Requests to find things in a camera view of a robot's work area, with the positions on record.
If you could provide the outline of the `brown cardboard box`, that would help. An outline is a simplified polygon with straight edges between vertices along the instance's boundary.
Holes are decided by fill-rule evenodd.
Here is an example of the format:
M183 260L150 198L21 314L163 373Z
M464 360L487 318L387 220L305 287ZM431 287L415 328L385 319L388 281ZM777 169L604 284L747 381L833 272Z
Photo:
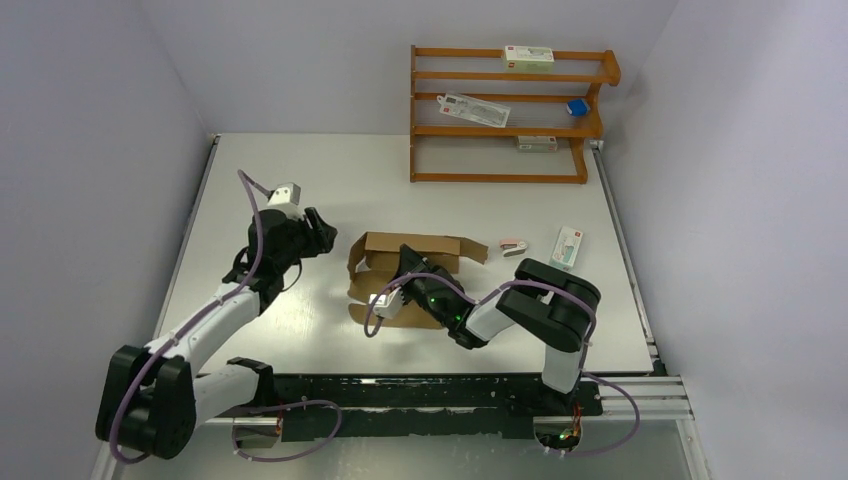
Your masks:
M366 232L350 248L347 271L350 285L348 305L351 319L359 325L365 320L369 297L385 286L400 267L400 247L407 245L429 263L457 274L460 260L467 258L481 265L488 260L489 248L475 240L449 235Z

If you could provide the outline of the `orange wooden shelf rack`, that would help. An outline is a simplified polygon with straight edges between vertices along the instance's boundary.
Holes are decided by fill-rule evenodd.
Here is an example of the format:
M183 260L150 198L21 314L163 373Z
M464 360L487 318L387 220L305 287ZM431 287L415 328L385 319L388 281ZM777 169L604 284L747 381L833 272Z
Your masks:
M599 92L615 87L615 53L554 51L550 74L505 72L502 50L411 48L409 178L413 182L584 184L584 149L603 134ZM511 108L505 128L444 115L438 95L458 93ZM575 118L566 103L585 98L591 111ZM517 136L553 136L553 153L523 153Z

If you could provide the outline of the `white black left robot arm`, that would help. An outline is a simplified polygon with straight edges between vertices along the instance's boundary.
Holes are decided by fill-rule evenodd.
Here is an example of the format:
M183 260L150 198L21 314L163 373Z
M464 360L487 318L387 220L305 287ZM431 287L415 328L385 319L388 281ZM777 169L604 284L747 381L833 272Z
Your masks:
M300 217L277 208L254 214L248 243L208 303L143 347L125 345L111 357L95 422L113 454L121 448L171 459L197 426L232 409L261 416L273 409L272 366L236 357L208 374L200 369L285 289L285 275L303 260L332 251L338 231L318 211Z

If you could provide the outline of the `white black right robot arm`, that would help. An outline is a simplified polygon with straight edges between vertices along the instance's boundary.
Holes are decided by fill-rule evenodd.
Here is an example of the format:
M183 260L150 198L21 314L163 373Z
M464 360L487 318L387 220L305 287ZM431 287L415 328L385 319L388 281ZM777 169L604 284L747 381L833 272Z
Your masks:
M542 406L562 414L576 403L601 301L589 281L525 259L512 280L475 301L447 269L403 244L393 283L405 304L418 305L463 348L482 348L506 329L521 327L545 346Z

